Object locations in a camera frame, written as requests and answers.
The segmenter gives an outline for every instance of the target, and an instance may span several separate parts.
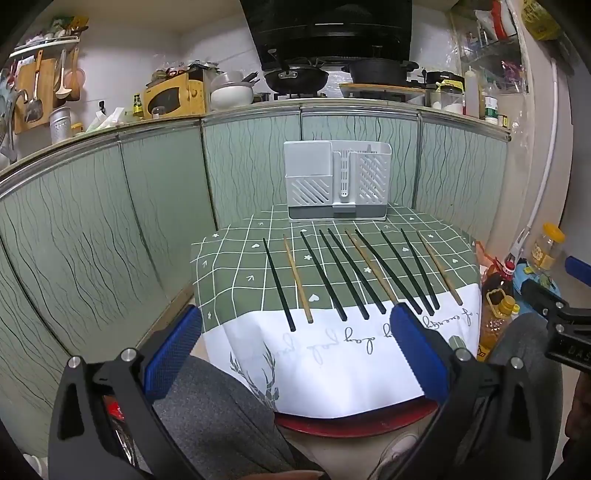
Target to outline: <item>white pipe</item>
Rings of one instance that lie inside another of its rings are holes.
[[[556,146],[556,126],[558,124],[558,72],[556,69],[556,60],[551,59],[552,63],[552,81],[554,90],[554,105],[552,110],[552,132],[550,134],[550,146],[548,148],[548,157],[546,158],[546,167],[544,168],[544,176],[542,177],[542,183],[538,190],[538,196],[535,199],[534,209],[531,211],[530,221],[527,222],[526,230],[531,230],[531,226],[534,223],[535,216],[538,214],[544,191],[546,190],[546,183],[548,182],[548,174],[550,173],[550,167],[552,165],[552,159],[554,157],[554,147]]]
[[[546,166],[544,167],[544,175],[542,176],[542,183],[538,190],[538,196],[535,199],[534,209],[531,211],[530,219],[527,222],[525,228],[521,231],[511,250],[509,257],[513,257],[514,260],[518,260],[521,257],[525,240],[531,232],[531,227],[534,224],[538,210],[540,209],[540,203],[546,190],[546,183],[548,183],[548,174],[550,173],[550,167],[552,166],[552,159],[554,158],[554,147],[556,146],[556,127],[558,125],[558,71],[556,69],[556,60],[550,59],[552,65],[552,81],[553,81],[553,110],[552,110],[552,130],[550,133],[550,145],[548,146],[548,156],[546,157]]]

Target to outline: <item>white bowl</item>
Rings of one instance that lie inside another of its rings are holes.
[[[238,106],[252,103],[252,87],[244,85],[232,85],[222,87],[212,92],[211,106],[214,110],[228,110]]]

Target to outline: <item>green checkered tablecloth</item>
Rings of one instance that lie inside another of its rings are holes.
[[[273,263],[291,309],[301,308],[301,305],[300,299],[296,295],[296,283],[285,252],[284,235],[292,249],[292,256],[295,259],[306,297],[310,300],[310,308],[331,309],[333,307],[300,232],[304,232],[343,307],[354,306],[355,301],[324,244],[320,231],[324,233],[344,266],[361,299],[366,304],[371,303],[371,298],[362,288],[353,268],[328,234],[327,228],[330,228],[340,239],[382,301],[388,300],[386,293],[347,238],[345,230],[354,235],[355,229],[359,229],[412,295],[416,296],[417,293],[405,275],[402,266],[394,257],[394,253],[379,233],[380,230],[384,231],[396,247],[412,273],[419,277],[420,272],[417,264],[400,232],[400,229],[404,230],[424,263],[425,271],[435,293],[445,292],[447,288],[415,231],[420,231],[431,243],[456,288],[479,281],[474,239],[459,228],[425,213],[390,204],[385,221],[305,220],[290,222],[287,218],[287,206],[275,205],[271,210],[257,212],[251,218],[233,223],[213,236],[207,236],[193,244],[191,266],[194,275],[195,299],[202,310],[204,319],[203,331],[212,330],[214,327],[238,318],[247,312],[282,310],[277,287],[265,254],[263,238],[268,241]],[[373,257],[368,250],[366,251],[370,257]],[[383,269],[382,273],[390,283],[395,295],[399,299],[404,298]]]

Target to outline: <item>blue gripper pad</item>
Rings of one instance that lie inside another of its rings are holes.
[[[451,347],[439,333],[423,327],[405,303],[392,309],[390,330],[425,396],[438,405],[445,403]]]
[[[176,322],[144,370],[144,395],[149,402],[153,403],[166,396],[197,343],[201,327],[201,312],[191,305],[183,312],[183,318]]]
[[[591,265],[576,257],[567,257],[564,260],[564,269],[570,276],[591,287]]]

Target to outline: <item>microwave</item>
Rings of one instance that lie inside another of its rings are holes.
[[[144,91],[144,117],[152,118],[152,110],[164,107],[160,118],[202,115],[206,112],[206,70],[195,68]]]

